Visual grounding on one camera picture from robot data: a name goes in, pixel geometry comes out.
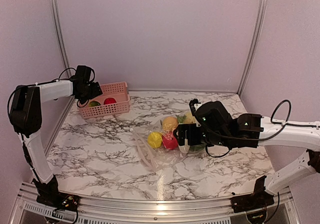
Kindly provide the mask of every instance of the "pink wall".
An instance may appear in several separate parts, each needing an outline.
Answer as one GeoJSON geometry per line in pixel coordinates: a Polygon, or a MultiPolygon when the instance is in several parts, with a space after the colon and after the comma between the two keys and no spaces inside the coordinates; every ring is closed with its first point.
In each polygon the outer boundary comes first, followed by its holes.
{"type": "Polygon", "coordinates": [[[236,92],[259,0],[58,0],[72,66],[131,89],[236,92]]]}
{"type": "MultiPolygon", "coordinates": [[[[291,120],[320,119],[320,0],[268,0],[265,22],[242,99],[249,112],[271,115],[282,99],[291,120]]],[[[276,169],[303,150],[269,148],[276,169]]],[[[320,174],[291,186],[302,224],[320,220],[320,174]]]]}
{"type": "MultiPolygon", "coordinates": [[[[19,84],[48,81],[63,70],[49,0],[0,0],[0,223],[8,223],[22,181],[31,176],[6,113],[9,94],[19,84]]],[[[43,106],[43,142],[66,99],[43,106]]]]}

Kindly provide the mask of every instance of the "plastic basket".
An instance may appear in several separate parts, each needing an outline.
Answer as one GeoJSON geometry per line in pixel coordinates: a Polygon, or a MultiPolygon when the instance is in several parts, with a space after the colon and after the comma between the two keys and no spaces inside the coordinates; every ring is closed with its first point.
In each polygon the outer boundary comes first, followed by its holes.
{"type": "Polygon", "coordinates": [[[130,96],[126,82],[100,85],[100,87],[103,94],[89,100],[89,102],[98,101],[101,105],[94,107],[86,105],[85,107],[78,108],[83,119],[121,114],[129,111],[130,96]],[[105,99],[109,97],[115,98],[116,103],[103,105],[105,99]]]}

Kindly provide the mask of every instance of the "marble tabletop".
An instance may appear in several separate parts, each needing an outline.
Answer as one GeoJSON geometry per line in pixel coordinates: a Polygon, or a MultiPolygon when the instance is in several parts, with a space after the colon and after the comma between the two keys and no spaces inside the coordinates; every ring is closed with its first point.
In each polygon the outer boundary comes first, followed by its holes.
{"type": "MultiPolygon", "coordinates": [[[[130,92],[129,113],[84,120],[74,104],[48,155],[59,190],[121,199],[200,199],[253,191],[255,180],[272,174],[264,147],[233,149],[223,158],[205,152],[157,172],[138,155],[130,129],[165,115],[181,114],[193,98],[221,101],[233,118],[246,110],[236,94],[130,92]]],[[[226,147],[209,151],[219,155],[226,147]]]]}

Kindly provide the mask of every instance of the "plastic bag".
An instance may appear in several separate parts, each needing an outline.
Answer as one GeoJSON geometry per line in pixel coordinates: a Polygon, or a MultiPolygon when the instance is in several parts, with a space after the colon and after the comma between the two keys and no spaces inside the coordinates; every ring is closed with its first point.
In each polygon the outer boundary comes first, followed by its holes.
{"type": "MultiPolygon", "coordinates": [[[[182,161],[186,154],[178,148],[178,142],[173,131],[178,124],[195,123],[190,111],[177,115],[166,116],[154,124],[133,129],[136,146],[140,158],[153,171],[170,167],[182,161]]],[[[204,149],[204,145],[192,146],[189,153],[197,153],[204,149]]]]}

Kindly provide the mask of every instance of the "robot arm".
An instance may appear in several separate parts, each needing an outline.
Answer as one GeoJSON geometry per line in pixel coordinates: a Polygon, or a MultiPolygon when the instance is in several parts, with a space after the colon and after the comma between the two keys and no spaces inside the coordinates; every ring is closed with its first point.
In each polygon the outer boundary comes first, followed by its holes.
{"type": "Polygon", "coordinates": [[[198,144],[221,145],[229,150],[269,145],[307,150],[273,175],[257,179],[252,194],[233,197],[231,202],[235,212],[274,204],[273,196],[281,189],[308,175],[320,173],[320,122],[279,121],[256,114],[243,114],[232,119],[219,101],[201,104],[195,99],[189,105],[197,123],[179,125],[173,132],[183,153],[198,144]]]}
{"type": "Polygon", "coordinates": [[[69,80],[63,80],[53,83],[48,83],[44,85],[29,87],[26,94],[25,105],[27,107],[28,102],[36,106],[30,106],[29,110],[24,111],[27,115],[23,115],[21,112],[14,110],[15,96],[12,104],[11,121],[17,123],[16,119],[24,117],[23,122],[25,127],[21,126],[21,132],[19,130],[19,139],[23,144],[24,155],[28,158],[28,163],[31,165],[31,169],[34,172],[34,178],[40,183],[48,184],[52,178],[53,173],[49,168],[47,158],[43,151],[42,141],[41,141],[41,103],[46,101],[54,100],[61,97],[68,97],[73,94],[72,82],[69,80]]]}
{"type": "Polygon", "coordinates": [[[94,78],[90,80],[91,72],[94,74],[90,67],[78,66],[75,75],[68,80],[17,86],[12,93],[9,119],[15,132],[19,135],[24,156],[33,171],[33,182],[38,189],[37,202],[39,203],[73,211],[78,207],[78,196],[58,191],[57,179],[47,163],[40,136],[41,104],[68,96],[74,96],[81,104],[84,104],[89,99],[101,95],[102,90],[98,82],[94,82],[94,78]]]}

